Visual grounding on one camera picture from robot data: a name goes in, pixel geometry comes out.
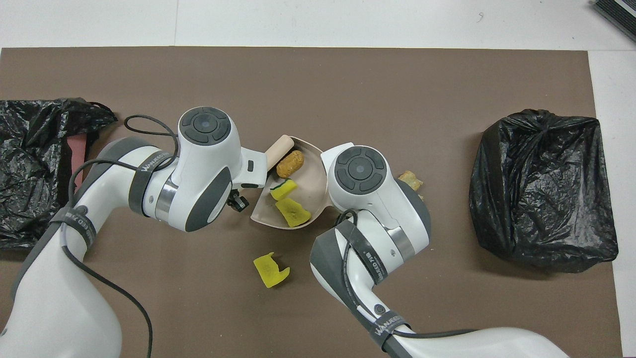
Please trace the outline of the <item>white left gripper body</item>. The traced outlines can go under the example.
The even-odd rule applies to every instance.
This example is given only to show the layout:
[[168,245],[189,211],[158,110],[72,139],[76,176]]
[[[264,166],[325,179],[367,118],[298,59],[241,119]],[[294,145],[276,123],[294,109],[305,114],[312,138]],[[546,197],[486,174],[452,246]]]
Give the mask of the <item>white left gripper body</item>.
[[241,147],[240,188],[264,187],[267,173],[266,153]]

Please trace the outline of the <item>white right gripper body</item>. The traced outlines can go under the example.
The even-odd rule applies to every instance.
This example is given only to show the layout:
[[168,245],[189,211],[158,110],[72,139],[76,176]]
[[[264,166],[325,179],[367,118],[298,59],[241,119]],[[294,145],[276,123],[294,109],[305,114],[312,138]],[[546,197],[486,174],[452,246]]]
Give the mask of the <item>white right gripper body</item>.
[[349,149],[350,147],[354,147],[354,143],[343,143],[336,147],[332,147],[332,149],[322,152],[320,158],[324,167],[331,167],[332,163],[334,162],[334,160],[337,159],[338,155],[344,150]]

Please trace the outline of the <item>beige hand brush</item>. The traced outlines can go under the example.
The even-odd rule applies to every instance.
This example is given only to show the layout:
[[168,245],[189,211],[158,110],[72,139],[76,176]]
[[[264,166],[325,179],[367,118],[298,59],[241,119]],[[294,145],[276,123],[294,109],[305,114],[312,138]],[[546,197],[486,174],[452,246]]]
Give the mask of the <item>beige hand brush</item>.
[[294,147],[295,142],[291,136],[281,135],[265,152],[267,170],[274,168]]

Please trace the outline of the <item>beige plastic dustpan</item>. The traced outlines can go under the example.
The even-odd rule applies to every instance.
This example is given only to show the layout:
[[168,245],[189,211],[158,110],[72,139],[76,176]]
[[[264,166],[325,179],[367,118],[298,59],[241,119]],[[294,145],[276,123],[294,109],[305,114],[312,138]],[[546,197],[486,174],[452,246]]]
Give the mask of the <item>beige plastic dustpan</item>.
[[308,210],[312,214],[311,219],[298,227],[289,227],[283,215],[276,208],[276,201],[270,195],[272,184],[279,181],[276,166],[269,172],[266,185],[250,217],[256,223],[284,230],[306,227],[316,220],[326,207],[332,206],[331,199],[329,199],[327,193],[327,176],[320,158],[322,151],[300,138],[294,136],[291,136],[291,138],[294,140],[294,147],[290,152],[300,150],[305,156],[305,162],[297,172],[291,175],[291,179],[298,184],[298,188],[289,197]]

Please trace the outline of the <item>yellow sponge piece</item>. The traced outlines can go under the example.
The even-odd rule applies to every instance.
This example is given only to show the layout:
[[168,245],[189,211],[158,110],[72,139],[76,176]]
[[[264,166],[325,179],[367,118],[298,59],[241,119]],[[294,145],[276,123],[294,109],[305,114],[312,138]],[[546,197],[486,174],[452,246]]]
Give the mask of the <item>yellow sponge piece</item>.
[[274,259],[275,252],[270,252],[253,260],[253,264],[266,288],[273,288],[288,278],[291,268],[280,269]]
[[288,197],[288,195],[290,195],[290,193],[292,193],[296,188],[298,188],[298,184],[292,179],[279,180],[272,184],[270,188],[270,195],[276,201],[281,201]]
[[283,215],[289,227],[298,227],[308,222],[312,217],[312,214],[304,209],[299,202],[288,197],[277,201],[275,206]]

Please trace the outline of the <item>brown croquette toy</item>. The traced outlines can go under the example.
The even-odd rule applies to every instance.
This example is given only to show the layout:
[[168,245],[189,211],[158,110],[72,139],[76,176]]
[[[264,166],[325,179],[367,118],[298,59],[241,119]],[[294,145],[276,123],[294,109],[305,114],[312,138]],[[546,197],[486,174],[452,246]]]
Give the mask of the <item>brown croquette toy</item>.
[[297,172],[305,162],[305,156],[300,150],[293,150],[276,165],[276,173],[282,179],[287,179]]

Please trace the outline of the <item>pale beige foam chunk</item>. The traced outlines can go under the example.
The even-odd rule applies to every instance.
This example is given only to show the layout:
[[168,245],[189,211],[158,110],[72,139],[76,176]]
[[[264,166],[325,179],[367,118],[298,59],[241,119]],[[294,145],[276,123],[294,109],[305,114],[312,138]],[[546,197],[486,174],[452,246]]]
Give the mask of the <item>pale beige foam chunk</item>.
[[406,170],[401,175],[399,175],[398,179],[408,185],[415,192],[417,192],[423,185],[423,181],[418,179],[415,173],[409,170]]

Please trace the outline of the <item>pink plastic bin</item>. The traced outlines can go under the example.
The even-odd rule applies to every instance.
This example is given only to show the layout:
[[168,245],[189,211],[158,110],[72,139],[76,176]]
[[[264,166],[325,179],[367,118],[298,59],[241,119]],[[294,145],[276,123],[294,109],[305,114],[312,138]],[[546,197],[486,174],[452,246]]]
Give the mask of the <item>pink plastic bin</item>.
[[66,138],[71,150],[71,174],[75,172],[85,161],[87,153],[87,134],[77,134]]

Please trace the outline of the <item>black plastic trash bag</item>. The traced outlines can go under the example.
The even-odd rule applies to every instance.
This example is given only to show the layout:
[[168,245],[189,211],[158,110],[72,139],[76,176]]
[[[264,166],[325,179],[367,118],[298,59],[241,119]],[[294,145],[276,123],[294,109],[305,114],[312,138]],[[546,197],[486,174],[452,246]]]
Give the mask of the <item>black plastic trash bag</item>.
[[28,250],[68,202],[68,137],[91,134],[116,115],[81,98],[0,100],[0,250]]
[[527,109],[491,125],[469,206],[479,245],[526,267],[579,273],[619,253],[601,127],[590,116]]

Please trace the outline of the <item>brown table mat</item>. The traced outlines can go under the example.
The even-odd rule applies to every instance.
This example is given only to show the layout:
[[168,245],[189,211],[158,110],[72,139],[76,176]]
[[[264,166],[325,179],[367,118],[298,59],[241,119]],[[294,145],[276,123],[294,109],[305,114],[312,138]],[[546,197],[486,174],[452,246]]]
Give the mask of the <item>brown table mat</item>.
[[[622,356],[613,265],[577,274],[518,267],[482,249],[469,210],[483,131],[523,109],[595,116],[588,55],[568,51],[386,48],[5,48],[0,99],[82,97],[122,118],[176,125],[187,109],[226,111],[241,144],[282,134],[327,150],[378,149],[411,170],[432,218],[431,243],[375,294],[418,333],[515,327],[572,357]],[[154,328],[153,358],[383,358],[366,329],[316,281],[316,236],[337,213],[278,230],[225,209],[182,233],[120,208],[87,265],[133,294]],[[282,283],[253,260],[275,252]]]

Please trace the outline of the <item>dark striped mat corner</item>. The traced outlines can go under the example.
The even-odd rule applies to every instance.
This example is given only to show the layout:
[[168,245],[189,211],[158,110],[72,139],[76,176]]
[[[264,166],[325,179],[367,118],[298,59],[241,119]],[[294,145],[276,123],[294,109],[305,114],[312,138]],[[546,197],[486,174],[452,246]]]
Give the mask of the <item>dark striped mat corner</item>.
[[591,7],[636,43],[636,0],[590,0]]

